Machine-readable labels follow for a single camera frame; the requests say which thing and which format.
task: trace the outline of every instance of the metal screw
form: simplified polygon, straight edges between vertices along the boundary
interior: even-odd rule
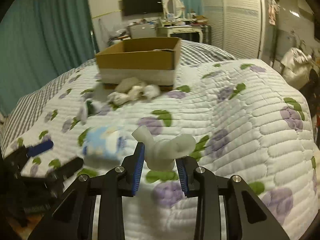
[[[198,167],[198,168],[196,168],[196,172],[204,173],[205,172],[205,168],[204,167]]]
[[[240,182],[240,181],[241,181],[241,177],[238,176],[238,175],[235,175],[235,176],[232,177],[232,180],[233,180],[234,182]]]
[[[118,172],[118,173],[124,172],[124,167],[118,166],[118,167],[115,168],[115,171]]]
[[[79,181],[86,181],[88,179],[88,175],[82,174],[79,176]]]

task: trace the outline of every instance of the green leaf pattern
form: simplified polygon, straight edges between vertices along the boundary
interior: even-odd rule
[[[168,180],[178,180],[179,176],[175,171],[149,171],[146,175],[147,183],[154,183],[157,180],[162,182]]]
[[[260,182],[260,181],[256,181],[256,182],[250,183],[249,187],[257,195],[260,195],[265,190],[264,184],[262,182]]]
[[[240,68],[241,68],[241,69],[246,69],[246,68],[248,68],[248,67],[250,67],[250,66],[253,66],[253,64],[242,64],[242,65],[240,66]]]
[[[82,175],[82,174],[86,174],[90,178],[98,176],[98,173],[96,171],[89,170],[89,169],[86,169],[86,168],[83,168],[81,171],[79,171],[78,174],[77,174],[77,177]]]
[[[158,119],[162,120],[166,127],[171,126],[172,116],[167,110],[154,110],[151,113],[157,115]]]
[[[94,89],[93,88],[88,88],[86,90],[83,90],[80,95],[83,95],[84,93],[87,93],[87,92],[94,92]]]
[[[48,166],[52,167],[54,170],[56,170],[57,168],[61,167],[61,162],[59,159],[54,159],[49,162]]]
[[[204,149],[206,149],[205,144],[207,143],[208,140],[209,140],[209,135],[202,137],[200,139],[200,141],[198,141],[196,143],[195,149],[193,150],[193,152],[189,156],[195,158],[198,162],[200,160],[200,158],[202,157],[200,152],[203,151]]]
[[[72,130],[76,126],[76,124],[79,122],[80,120],[78,120],[77,117],[74,117],[73,122],[71,123],[71,126],[70,126],[70,130]]]
[[[233,90],[233,93],[231,94],[231,96],[229,97],[229,100],[234,98],[237,94],[239,94],[242,90],[245,90],[245,84],[244,83],[240,83],[237,85],[236,89]]]
[[[305,120],[305,116],[304,116],[304,113],[303,113],[303,111],[302,111],[301,105],[300,105],[296,100],[294,100],[293,98],[284,98],[283,100],[284,100],[287,104],[293,106],[293,109],[296,110],[296,111],[300,114],[302,121]]]
[[[18,143],[18,147],[21,147],[23,145],[23,138],[22,137],[18,138],[17,143]]]
[[[54,109],[50,118],[50,121],[52,121],[58,114],[58,109]]]
[[[207,77],[210,77],[212,74],[214,74],[215,73],[215,71],[213,71],[213,72],[210,72],[210,73],[208,73],[208,74],[205,74],[205,75],[203,75],[202,76],[202,78],[201,79],[204,79],[204,78],[207,78]]]
[[[39,157],[36,157],[32,160],[32,164],[38,164],[40,165],[41,164],[41,159]]]
[[[49,131],[48,130],[44,130],[39,134],[39,140],[42,139],[43,136],[45,136]]]
[[[191,91],[188,85],[183,85],[181,87],[177,87],[176,90],[180,90],[181,92],[189,93]]]
[[[79,135],[79,137],[78,137],[78,145],[79,145],[80,147],[82,147],[83,142],[84,142],[84,139],[85,139],[85,137],[87,136],[87,132],[88,132],[90,129],[91,129],[91,127],[88,128],[88,129],[86,129],[86,130],[84,130],[84,131],[82,132],[82,134]]]
[[[311,158],[311,163],[312,163],[312,168],[316,169],[316,159],[314,156]]]
[[[92,105],[92,101],[91,100],[87,100],[85,103],[87,104],[88,116],[94,115],[94,107]]]

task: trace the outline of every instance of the white sliding door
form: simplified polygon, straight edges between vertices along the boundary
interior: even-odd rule
[[[212,45],[239,58],[257,58],[261,0],[203,0],[212,27]]]

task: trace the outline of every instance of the television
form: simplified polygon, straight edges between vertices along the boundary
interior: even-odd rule
[[[162,13],[162,0],[122,0],[124,16]]]

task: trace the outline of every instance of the plastic bag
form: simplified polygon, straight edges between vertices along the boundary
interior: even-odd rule
[[[281,63],[284,65],[282,77],[292,87],[301,89],[309,81],[312,68],[312,58],[300,49],[291,48],[284,55]]]

